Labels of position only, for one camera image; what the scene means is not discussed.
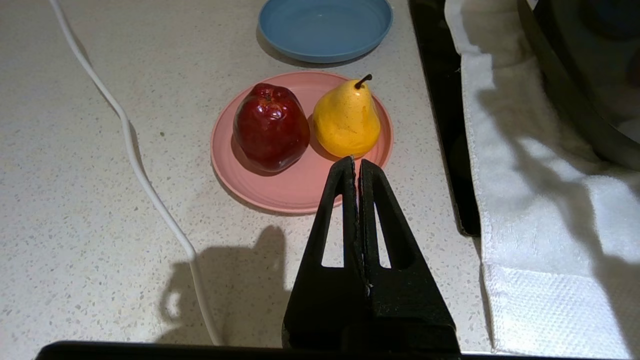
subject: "countertop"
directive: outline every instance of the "countertop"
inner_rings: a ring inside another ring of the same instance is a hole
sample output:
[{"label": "countertop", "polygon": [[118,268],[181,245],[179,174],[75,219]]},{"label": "countertop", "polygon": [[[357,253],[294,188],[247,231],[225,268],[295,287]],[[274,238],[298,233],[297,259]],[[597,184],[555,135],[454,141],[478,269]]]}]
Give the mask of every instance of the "countertop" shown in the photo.
[{"label": "countertop", "polygon": [[[127,111],[145,171],[199,253],[229,345],[280,346],[313,216],[235,200],[209,137],[252,83],[309,67],[373,73],[396,133],[385,169],[458,328],[489,351],[480,262],[458,234],[406,1],[363,58],[309,66],[257,38],[263,1],[64,0],[96,72]],[[186,257],[127,161],[120,121],[43,0],[0,3],[0,358],[56,340],[208,344]],[[339,265],[340,209],[326,263]]]}]

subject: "white towel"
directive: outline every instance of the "white towel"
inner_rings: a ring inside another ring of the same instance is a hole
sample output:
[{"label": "white towel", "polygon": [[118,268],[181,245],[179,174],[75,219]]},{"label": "white towel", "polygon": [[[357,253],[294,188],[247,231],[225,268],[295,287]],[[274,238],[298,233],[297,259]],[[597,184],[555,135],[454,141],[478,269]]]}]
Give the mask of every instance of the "white towel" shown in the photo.
[{"label": "white towel", "polygon": [[449,0],[495,351],[640,357],[640,173],[543,91],[516,1]]}]

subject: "pear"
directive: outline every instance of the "pear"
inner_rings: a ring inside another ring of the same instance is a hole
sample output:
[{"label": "pear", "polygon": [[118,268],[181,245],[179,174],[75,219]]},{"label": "pear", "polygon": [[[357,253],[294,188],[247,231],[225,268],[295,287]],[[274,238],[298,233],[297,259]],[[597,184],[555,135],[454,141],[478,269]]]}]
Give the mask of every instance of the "pear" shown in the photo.
[{"label": "pear", "polygon": [[324,94],[314,108],[314,130],[330,154],[359,158],[369,152],[380,135],[380,119],[371,97],[371,74],[349,80]]}]

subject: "white cable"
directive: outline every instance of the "white cable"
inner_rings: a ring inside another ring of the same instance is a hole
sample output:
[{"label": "white cable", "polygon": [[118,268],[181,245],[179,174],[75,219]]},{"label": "white cable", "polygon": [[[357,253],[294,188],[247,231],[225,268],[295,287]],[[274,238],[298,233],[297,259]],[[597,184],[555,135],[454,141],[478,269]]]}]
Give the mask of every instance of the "white cable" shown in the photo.
[{"label": "white cable", "polygon": [[142,172],[142,168],[140,167],[140,163],[138,163],[138,159],[136,157],[136,153],[134,151],[133,141],[131,139],[131,130],[129,128],[129,119],[127,118],[127,114],[125,114],[124,110],[118,104],[118,101],[114,99],[109,90],[104,86],[98,75],[96,75],[95,71],[89,65],[89,62],[84,58],[84,55],[78,49],[78,45],[71,35],[71,30],[69,29],[69,24],[60,8],[60,4],[58,4],[58,0],[49,0],[51,6],[53,7],[53,11],[56,13],[56,17],[58,18],[58,22],[60,23],[60,27],[62,28],[62,32],[65,34],[65,38],[71,47],[71,50],[74,52],[80,64],[87,71],[91,79],[96,84],[96,86],[100,89],[104,97],[109,101],[109,103],[113,106],[113,108],[118,113],[120,120],[122,121],[122,133],[124,134],[125,144],[127,146],[127,155],[129,156],[129,161],[131,162],[131,166],[133,167],[133,172],[136,173],[136,177],[142,185],[142,188],[153,202],[156,209],[162,215],[162,218],[169,226],[169,228],[175,234],[175,237],[178,238],[178,241],[184,247],[184,251],[187,253],[187,257],[189,258],[189,265],[191,267],[191,274],[193,275],[193,284],[195,285],[196,297],[198,298],[198,303],[200,304],[200,311],[202,312],[202,318],[204,319],[204,324],[207,327],[207,332],[209,332],[209,337],[213,342],[213,345],[222,345],[222,338],[218,334],[217,330],[213,326],[213,320],[211,320],[211,314],[209,314],[209,305],[207,303],[207,297],[204,292],[204,288],[202,286],[202,281],[200,280],[200,268],[198,267],[198,261],[196,256],[196,251],[193,248],[193,245],[189,242],[187,237],[182,232],[182,229],[176,224],[175,220],[169,214],[163,202],[160,200],[156,191],[153,189],[149,180],[145,176],[144,172]]}]

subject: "blue plate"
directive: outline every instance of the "blue plate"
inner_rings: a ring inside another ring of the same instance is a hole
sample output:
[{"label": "blue plate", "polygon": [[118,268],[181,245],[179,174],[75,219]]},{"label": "blue plate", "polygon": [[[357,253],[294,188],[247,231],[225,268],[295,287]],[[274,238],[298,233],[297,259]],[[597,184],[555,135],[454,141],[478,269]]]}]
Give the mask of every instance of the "blue plate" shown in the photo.
[{"label": "blue plate", "polygon": [[259,27],[286,56],[335,63],[378,46],[392,21],[386,0],[269,0],[260,12]]}]

